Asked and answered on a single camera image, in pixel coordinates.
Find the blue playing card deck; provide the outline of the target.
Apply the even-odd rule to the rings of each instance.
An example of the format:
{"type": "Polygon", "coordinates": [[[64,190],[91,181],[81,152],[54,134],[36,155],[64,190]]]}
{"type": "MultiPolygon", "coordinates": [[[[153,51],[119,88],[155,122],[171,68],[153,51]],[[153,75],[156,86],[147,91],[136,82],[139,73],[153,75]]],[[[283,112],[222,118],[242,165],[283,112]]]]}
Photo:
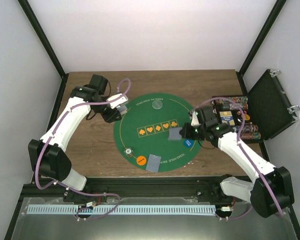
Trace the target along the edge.
{"type": "Polygon", "coordinates": [[[127,113],[128,108],[127,108],[125,105],[123,105],[123,106],[118,106],[118,107],[117,107],[117,110],[119,111],[119,113],[120,113],[121,115],[124,115],[124,114],[127,113]]]}

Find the blue small blind button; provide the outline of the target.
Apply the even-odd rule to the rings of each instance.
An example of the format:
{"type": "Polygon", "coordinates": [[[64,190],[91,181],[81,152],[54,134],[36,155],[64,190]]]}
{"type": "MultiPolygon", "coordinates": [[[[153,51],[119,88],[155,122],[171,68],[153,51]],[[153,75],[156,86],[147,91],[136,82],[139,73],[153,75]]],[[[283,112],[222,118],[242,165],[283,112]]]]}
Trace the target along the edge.
{"type": "Polygon", "coordinates": [[[183,144],[186,148],[192,148],[194,145],[194,141],[190,139],[185,139],[183,144]]]}

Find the dealt cards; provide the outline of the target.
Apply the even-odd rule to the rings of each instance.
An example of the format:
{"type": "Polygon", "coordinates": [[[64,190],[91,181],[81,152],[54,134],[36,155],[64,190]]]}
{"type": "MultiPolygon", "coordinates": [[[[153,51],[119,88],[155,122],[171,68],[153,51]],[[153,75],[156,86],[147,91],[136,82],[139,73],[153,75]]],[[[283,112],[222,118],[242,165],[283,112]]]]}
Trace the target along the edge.
{"type": "Polygon", "coordinates": [[[150,154],[148,157],[145,170],[148,172],[158,173],[161,164],[161,159],[162,159],[161,156],[150,154]]]}
{"type": "Polygon", "coordinates": [[[169,141],[178,141],[182,139],[182,135],[180,131],[182,130],[181,127],[175,127],[169,129],[168,140],[169,141]]]}

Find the stack of poker chips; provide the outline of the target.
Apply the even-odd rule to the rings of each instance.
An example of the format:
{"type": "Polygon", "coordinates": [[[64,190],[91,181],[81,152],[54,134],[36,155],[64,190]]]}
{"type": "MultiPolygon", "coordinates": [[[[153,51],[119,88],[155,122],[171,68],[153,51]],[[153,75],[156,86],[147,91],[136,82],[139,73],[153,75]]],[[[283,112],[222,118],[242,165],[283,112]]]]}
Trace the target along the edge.
{"type": "Polygon", "coordinates": [[[127,147],[127,148],[124,149],[124,154],[128,158],[131,158],[134,155],[134,151],[130,147],[127,147]]]}

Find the clear dealer button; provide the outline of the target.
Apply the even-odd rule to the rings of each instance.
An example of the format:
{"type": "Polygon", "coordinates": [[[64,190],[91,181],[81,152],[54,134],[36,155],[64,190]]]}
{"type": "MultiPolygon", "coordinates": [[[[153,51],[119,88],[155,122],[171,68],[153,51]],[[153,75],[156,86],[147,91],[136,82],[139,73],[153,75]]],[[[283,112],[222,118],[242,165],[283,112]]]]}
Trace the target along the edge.
{"type": "Polygon", "coordinates": [[[163,102],[159,99],[155,99],[153,102],[152,102],[152,107],[155,109],[155,110],[159,110],[163,107],[163,102]]]}

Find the orange big blind button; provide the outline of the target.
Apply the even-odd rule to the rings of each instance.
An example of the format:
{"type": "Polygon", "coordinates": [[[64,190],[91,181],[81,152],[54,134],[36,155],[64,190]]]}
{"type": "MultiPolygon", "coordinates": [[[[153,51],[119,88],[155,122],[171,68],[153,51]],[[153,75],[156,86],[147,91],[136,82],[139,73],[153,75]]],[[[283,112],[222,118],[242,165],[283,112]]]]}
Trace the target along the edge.
{"type": "Polygon", "coordinates": [[[140,155],[136,158],[136,163],[139,166],[144,166],[147,163],[147,158],[143,155],[140,155]]]}

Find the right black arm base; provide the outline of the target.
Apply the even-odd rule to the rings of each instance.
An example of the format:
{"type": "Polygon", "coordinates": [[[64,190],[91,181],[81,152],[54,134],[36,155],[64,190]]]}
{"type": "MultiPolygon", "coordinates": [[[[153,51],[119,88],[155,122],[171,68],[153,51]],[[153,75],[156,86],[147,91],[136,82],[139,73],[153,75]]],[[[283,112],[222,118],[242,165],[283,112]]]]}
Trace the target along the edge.
{"type": "Polygon", "coordinates": [[[217,184],[199,184],[196,186],[196,194],[200,200],[207,200],[208,202],[242,201],[236,197],[225,195],[217,184]]]}

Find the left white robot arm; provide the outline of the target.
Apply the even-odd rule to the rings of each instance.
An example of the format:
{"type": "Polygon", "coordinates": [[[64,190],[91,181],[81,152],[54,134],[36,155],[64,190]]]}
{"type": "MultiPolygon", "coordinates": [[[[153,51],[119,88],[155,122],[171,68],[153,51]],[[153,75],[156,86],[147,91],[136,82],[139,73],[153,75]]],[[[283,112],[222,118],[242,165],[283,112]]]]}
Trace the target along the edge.
{"type": "Polygon", "coordinates": [[[82,120],[91,120],[95,115],[101,115],[106,123],[121,120],[129,100],[128,91],[121,92],[118,86],[114,95],[106,95],[110,87],[109,80],[97,74],[88,84],[76,86],[52,127],[39,140],[29,142],[28,153],[38,189],[59,184],[74,191],[81,202],[91,198],[92,189],[86,185],[87,178],[73,169],[66,150],[82,120]]]}

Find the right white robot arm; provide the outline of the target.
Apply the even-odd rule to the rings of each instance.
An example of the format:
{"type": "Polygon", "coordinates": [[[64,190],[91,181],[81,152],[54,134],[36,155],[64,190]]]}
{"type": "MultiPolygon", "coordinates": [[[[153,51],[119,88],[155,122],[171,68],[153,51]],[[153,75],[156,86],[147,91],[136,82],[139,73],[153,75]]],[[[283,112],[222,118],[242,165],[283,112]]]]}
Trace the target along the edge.
{"type": "Polygon", "coordinates": [[[231,157],[247,174],[249,181],[234,176],[223,179],[212,188],[219,202],[229,196],[251,204],[263,218],[279,213],[295,202],[290,172],[266,161],[240,138],[227,123],[220,123],[211,106],[189,111],[190,121],[180,130],[184,139],[207,141],[231,157]]]}

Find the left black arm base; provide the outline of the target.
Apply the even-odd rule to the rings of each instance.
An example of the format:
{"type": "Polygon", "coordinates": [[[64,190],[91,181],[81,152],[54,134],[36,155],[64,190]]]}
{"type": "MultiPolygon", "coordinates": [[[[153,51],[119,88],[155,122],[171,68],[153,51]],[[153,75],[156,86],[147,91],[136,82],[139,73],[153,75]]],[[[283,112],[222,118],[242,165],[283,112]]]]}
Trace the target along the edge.
{"type": "MultiPolygon", "coordinates": [[[[108,192],[107,187],[101,187],[97,189],[90,190],[88,193],[89,194],[103,194],[104,192],[108,192]]],[[[63,201],[64,202],[73,202],[73,203],[87,203],[87,202],[93,202],[93,201],[101,201],[104,202],[107,197],[104,196],[88,196],[84,194],[79,194],[73,191],[68,191],[67,195],[63,196],[63,201]]]]}

